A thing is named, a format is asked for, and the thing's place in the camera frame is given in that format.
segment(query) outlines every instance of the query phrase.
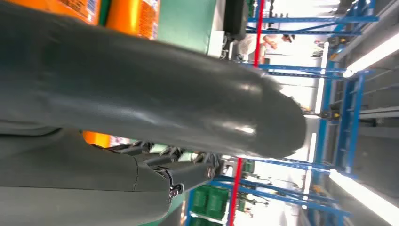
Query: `screw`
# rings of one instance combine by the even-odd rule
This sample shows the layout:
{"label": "screw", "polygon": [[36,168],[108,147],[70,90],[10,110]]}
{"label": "screw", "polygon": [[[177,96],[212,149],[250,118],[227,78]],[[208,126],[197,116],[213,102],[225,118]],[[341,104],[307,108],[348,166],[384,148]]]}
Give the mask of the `screw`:
{"label": "screw", "polygon": [[207,168],[207,173],[206,173],[206,177],[208,179],[211,179],[215,176],[215,169],[213,167],[208,167]]}

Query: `blue steel rack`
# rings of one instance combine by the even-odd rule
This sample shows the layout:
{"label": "blue steel rack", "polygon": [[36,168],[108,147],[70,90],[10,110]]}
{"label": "blue steel rack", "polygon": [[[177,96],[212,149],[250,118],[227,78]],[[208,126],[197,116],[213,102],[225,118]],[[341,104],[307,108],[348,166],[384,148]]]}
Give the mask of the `blue steel rack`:
{"label": "blue steel rack", "polygon": [[[260,8],[264,6],[264,0],[260,0]],[[347,10],[347,14],[344,17],[333,17],[333,18],[320,18],[320,17],[305,17],[305,18],[262,18],[262,12],[259,7],[256,7],[256,17],[249,18],[248,22],[257,22],[257,28],[247,27],[247,33],[264,33],[264,34],[324,34],[324,35],[343,35],[343,36],[354,36],[361,35],[361,29],[366,23],[377,22],[378,17],[374,16],[375,0],[356,0]],[[260,22],[262,23],[307,23],[307,22],[321,22],[327,23],[319,26],[309,27],[297,31],[281,31],[281,30],[261,30]],[[315,31],[316,29],[336,26],[334,30],[330,32],[326,31]],[[337,52],[342,51],[343,46],[340,45]],[[336,141],[336,150],[334,155],[334,162],[324,163],[324,146],[326,143],[327,126],[329,125],[326,119],[320,119],[319,132],[316,143],[315,158],[314,162],[298,161],[291,159],[264,159],[256,160],[270,164],[277,164],[302,170],[311,170],[314,172],[313,182],[318,184],[320,181],[320,174],[329,174],[331,170],[337,170],[349,177],[351,175],[351,168],[353,165],[353,158],[356,148],[358,125],[359,125],[359,113],[361,110],[362,93],[364,91],[365,76],[372,73],[370,70],[363,70],[356,73],[349,79],[345,79],[341,74],[346,72],[344,68],[336,68],[335,62],[329,60],[326,68],[321,67],[298,67],[298,66],[286,66],[286,65],[258,65],[257,59],[255,59],[255,65],[246,64],[246,66],[255,66],[261,69],[275,69],[275,70],[295,70],[303,71],[307,73],[283,73],[283,72],[268,72],[269,75],[275,76],[291,76],[291,77],[304,77],[304,78],[324,78],[324,91],[321,110],[326,111],[329,109],[331,104],[330,99],[332,96],[332,82],[335,80],[344,81],[344,95],[343,100],[338,101],[342,103],[341,106],[341,117],[339,120],[338,138]],[[284,202],[289,202],[297,205],[307,206],[309,209],[308,218],[312,226],[315,225],[313,219],[313,211],[321,210],[325,212],[325,225],[338,225],[343,226],[346,217],[350,216],[350,213],[341,210],[337,206],[337,201],[332,198],[319,196],[310,192],[305,194],[302,192],[283,189],[271,185],[262,183],[250,182],[243,179],[231,178],[221,176],[211,181],[209,184],[228,189],[233,189],[231,182],[234,182],[235,186],[252,185],[255,187],[265,187],[274,191],[277,191],[281,195],[264,193],[248,188],[239,186],[238,191],[255,194],[271,199],[277,199]],[[231,199],[233,200],[237,194],[232,192]],[[188,204],[187,204],[187,220],[186,225],[188,226],[191,218],[191,206],[192,206],[192,191],[190,192]],[[229,221],[227,225],[232,225],[232,219],[234,214],[229,211]]]}

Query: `red vertical pole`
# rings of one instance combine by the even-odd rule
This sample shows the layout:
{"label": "red vertical pole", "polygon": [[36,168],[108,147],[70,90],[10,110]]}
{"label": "red vertical pole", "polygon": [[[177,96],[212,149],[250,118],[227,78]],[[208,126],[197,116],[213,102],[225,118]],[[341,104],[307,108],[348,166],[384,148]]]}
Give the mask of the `red vertical pole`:
{"label": "red vertical pole", "polygon": [[[260,45],[260,37],[262,33],[262,22],[263,22],[263,8],[264,8],[264,0],[260,0],[259,5],[259,18],[256,26],[256,50],[255,50],[255,62],[254,67],[258,67],[259,65],[259,45]],[[230,204],[230,213],[229,213],[229,226],[234,226],[234,217],[237,208],[237,196],[239,189],[239,180],[241,179],[241,167],[242,167],[242,159],[238,158],[237,162],[237,173],[234,178],[234,186],[233,192],[231,194],[231,204]]]}
{"label": "red vertical pole", "polygon": [[262,22],[263,22],[263,8],[264,8],[264,0],[260,0],[260,5],[259,5],[259,18],[258,18],[258,24],[256,26],[256,50],[255,50],[255,62],[254,62],[254,67],[258,67],[259,65],[259,45],[260,45],[260,37],[262,33]]}
{"label": "red vertical pole", "polygon": [[234,217],[235,217],[236,207],[237,207],[239,180],[241,178],[241,166],[242,166],[242,159],[238,158],[237,173],[236,173],[236,177],[234,178],[233,192],[231,194],[229,226],[234,226]]}

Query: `orange container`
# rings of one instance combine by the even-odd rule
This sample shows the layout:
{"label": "orange container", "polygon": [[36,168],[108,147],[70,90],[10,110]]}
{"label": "orange container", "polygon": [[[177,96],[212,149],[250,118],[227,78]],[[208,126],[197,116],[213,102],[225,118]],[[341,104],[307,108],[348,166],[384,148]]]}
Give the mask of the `orange container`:
{"label": "orange container", "polygon": [[101,0],[8,0],[47,12],[73,16],[88,24],[97,25]]}
{"label": "orange container", "polygon": [[106,27],[157,39],[160,0],[112,0]]}

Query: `worker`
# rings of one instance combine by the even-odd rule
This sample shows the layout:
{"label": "worker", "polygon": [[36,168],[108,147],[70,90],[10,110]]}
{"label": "worker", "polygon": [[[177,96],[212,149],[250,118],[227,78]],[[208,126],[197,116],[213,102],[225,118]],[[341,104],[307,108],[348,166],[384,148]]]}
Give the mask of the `worker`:
{"label": "worker", "polygon": [[[238,58],[242,60],[244,56],[255,52],[256,50],[256,36],[257,34],[247,34],[245,38],[238,44]],[[289,34],[263,34],[261,35],[259,44],[260,48],[272,48],[277,49],[279,44],[282,42],[292,43],[295,40],[295,35]],[[264,51],[261,52],[261,59],[264,59]]]}

